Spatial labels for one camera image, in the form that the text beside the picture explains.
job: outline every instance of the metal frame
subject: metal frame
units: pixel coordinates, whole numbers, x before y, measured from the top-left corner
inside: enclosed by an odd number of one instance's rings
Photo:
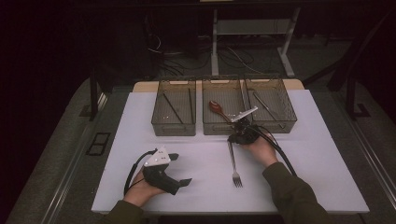
[[[293,15],[290,20],[281,20],[281,21],[289,21],[288,27],[285,32],[276,32],[277,34],[285,34],[285,43],[281,48],[277,49],[280,60],[285,68],[286,75],[288,77],[295,77],[293,69],[291,68],[289,58],[286,55],[289,49],[289,44],[291,38],[293,36],[294,28],[297,23],[297,19],[299,16],[301,8],[297,7],[294,9]],[[265,24],[271,20],[253,20],[253,21],[219,21],[218,20],[218,11],[215,9],[213,13],[213,36],[212,36],[212,54],[211,54],[211,62],[212,62],[212,76],[219,75],[219,60],[218,60],[218,45],[217,39],[218,35],[269,35],[274,34],[268,29],[265,29]],[[228,26],[230,23],[234,23],[237,26]],[[242,24],[245,22],[250,22],[249,28],[238,26],[238,24]]]

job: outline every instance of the black cable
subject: black cable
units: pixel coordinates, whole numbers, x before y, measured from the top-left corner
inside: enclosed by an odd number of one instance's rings
[[[137,184],[138,182],[142,181],[143,179],[139,180],[137,183],[132,184],[132,186],[129,186],[129,184],[131,183],[132,177],[134,176],[134,172],[136,171],[137,165],[139,164],[139,162],[146,157],[147,155],[153,155],[158,149],[155,148],[155,150],[152,151],[148,151],[145,154],[143,154],[132,166],[131,171],[128,174],[128,178],[126,178],[126,182],[125,182],[125,186],[124,186],[124,195],[126,194],[126,192],[128,191],[128,189],[130,189],[133,185]]]
[[[285,152],[283,152],[282,148],[276,143],[276,140],[272,140],[270,137],[265,135],[263,132],[258,131],[257,129],[252,128],[251,126],[247,126],[250,130],[254,131],[255,133],[259,134],[263,139],[265,139],[271,146],[279,153],[279,155],[282,157],[283,161],[286,163],[286,165],[289,167],[289,170],[292,175],[297,176],[296,172],[294,171],[293,166],[291,165],[288,157],[286,156]]]

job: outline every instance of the floor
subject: floor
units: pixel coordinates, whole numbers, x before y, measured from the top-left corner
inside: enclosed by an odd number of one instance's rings
[[[221,74],[264,73],[287,78],[276,55],[281,38],[227,39],[219,42]],[[292,39],[288,56],[295,77],[304,80],[338,60],[346,52],[348,42],[331,42],[325,47],[323,37]],[[197,58],[167,52],[160,62],[161,76],[210,74],[208,45],[201,46]],[[335,223],[376,224],[396,223],[396,205],[379,181],[378,172],[368,159],[373,153],[389,176],[396,176],[396,125],[358,85],[357,103],[363,104],[370,117],[352,121],[344,109],[345,89],[329,92],[326,84],[331,77],[320,78],[305,86],[318,105],[335,144],[355,179],[370,212],[360,215],[332,215]],[[101,215],[91,211],[106,158],[117,131],[123,106],[132,86],[115,87],[106,95],[100,112],[89,121],[81,111],[90,104],[89,80],[81,84],[66,108],[58,127],[33,171],[7,223],[93,223]],[[87,156],[85,151],[95,133],[110,133],[103,156]],[[159,223],[283,223],[280,216],[218,216],[160,217]]]

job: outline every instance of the metal stand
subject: metal stand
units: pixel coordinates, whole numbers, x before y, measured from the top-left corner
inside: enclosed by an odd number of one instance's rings
[[[289,27],[286,32],[286,40],[285,43],[283,44],[282,48],[278,48],[277,52],[279,53],[280,60],[282,61],[283,66],[285,67],[286,70],[286,75],[288,77],[295,77],[293,69],[291,68],[288,56],[286,53],[288,52],[289,44],[291,41],[291,38],[293,36],[294,28],[297,23],[298,15],[300,13],[301,8],[297,7],[294,9],[293,16],[289,22]]]
[[[285,68],[286,74],[288,77],[294,77],[294,72],[291,68],[288,56],[286,53],[288,52],[289,44],[291,41],[291,38],[293,36],[294,28],[297,23],[297,18],[300,13],[300,8],[297,7],[294,9],[292,18],[289,20],[288,27],[285,29],[286,32],[284,33],[286,35],[285,38],[285,43],[281,48],[278,48],[278,54],[280,57],[280,60],[282,61],[282,64]],[[273,34],[274,31],[269,31],[268,29],[265,29],[265,27],[258,27],[258,28],[253,28],[253,27],[244,27],[240,26],[241,22],[244,21],[231,21],[234,23],[234,25],[230,25],[227,21],[221,21],[221,25],[224,27],[218,27],[219,21],[218,21],[218,11],[215,9],[213,13],[213,37],[212,37],[212,55],[211,55],[211,62],[212,62],[212,76],[218,76],[219,75],[219,61],[218,61],[218,45],[217,45],[217,36],[219,34],[219,28],[221,28],[220,34],[221,35],[238,35],[238,34],[246,34],[246,35],[258,35],[258,34]],[[262,21],[252,21],[252,24],[256,26],[260,25],[265,25],[265,20]]]

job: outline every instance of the spoon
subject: spoon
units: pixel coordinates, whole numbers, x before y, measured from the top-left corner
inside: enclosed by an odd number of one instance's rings
[[[228,123],[231,123],[231,120],[223,113],[221,105],[216,101],[210,101],[209,108],[212,112],[221,115]]]

